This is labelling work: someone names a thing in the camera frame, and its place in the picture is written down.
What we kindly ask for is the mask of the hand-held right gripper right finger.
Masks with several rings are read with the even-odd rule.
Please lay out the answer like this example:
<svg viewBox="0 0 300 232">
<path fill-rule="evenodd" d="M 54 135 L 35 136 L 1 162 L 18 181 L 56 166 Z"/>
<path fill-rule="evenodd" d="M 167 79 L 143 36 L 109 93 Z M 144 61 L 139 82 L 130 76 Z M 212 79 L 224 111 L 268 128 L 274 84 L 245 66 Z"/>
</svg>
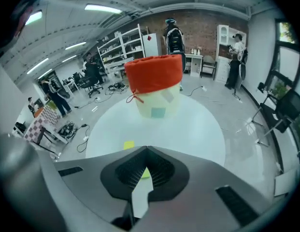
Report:
<svg viewBox="0 0 300 232">
<path fill-rule="evenodd" d="M 243 224 L 232 214 L 218 191 L 231 188 L 243 201 L 234 208 L 254 220 L 270 207 L 270 202 L 254 187 L 207 159 L 162 147 L 150 152 L 165 158 L 174 167 L 170 180 L 148 194 L 148 210 L 134 225 L 135 232 L 232 232 Z"/>
</svg>

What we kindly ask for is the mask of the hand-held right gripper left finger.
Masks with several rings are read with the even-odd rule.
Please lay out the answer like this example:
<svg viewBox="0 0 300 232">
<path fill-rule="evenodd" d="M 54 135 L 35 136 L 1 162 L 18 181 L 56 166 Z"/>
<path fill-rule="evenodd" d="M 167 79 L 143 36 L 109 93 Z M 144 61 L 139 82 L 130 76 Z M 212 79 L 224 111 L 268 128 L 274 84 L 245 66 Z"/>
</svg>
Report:
<svg viewBox="0 0 300 232">
<path fill-rule="evenodd" d="M 147 147 L 142 146 L 57 162 L 55 168 L 74 197 L 112 228 L 145 232 L 146 221 L 133 211 L 132 192 L 146 169 L 146 158 Z"/>
</svg>

